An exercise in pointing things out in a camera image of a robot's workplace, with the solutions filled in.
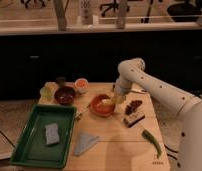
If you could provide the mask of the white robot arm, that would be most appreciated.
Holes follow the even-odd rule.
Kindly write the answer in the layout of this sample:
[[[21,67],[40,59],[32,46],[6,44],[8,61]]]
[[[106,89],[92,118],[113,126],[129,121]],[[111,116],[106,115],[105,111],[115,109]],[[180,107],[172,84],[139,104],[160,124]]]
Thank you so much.
[[[136,83],[176,113],[183,122],[177,171],[202,171],[202,98],[157,79],[144,70],[145,62],[142,58],[120,62],[115,93],[125,96]]]

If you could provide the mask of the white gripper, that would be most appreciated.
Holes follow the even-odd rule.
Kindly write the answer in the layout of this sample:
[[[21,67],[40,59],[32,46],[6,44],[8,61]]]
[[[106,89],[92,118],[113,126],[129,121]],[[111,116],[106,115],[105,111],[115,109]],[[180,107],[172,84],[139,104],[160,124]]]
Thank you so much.
[[[131,83],[123,78],[118,78],[115,82],[114,92],[117,94],[113,100],[115,104],[122,104],[126,100],[127,94],[130,93]]]

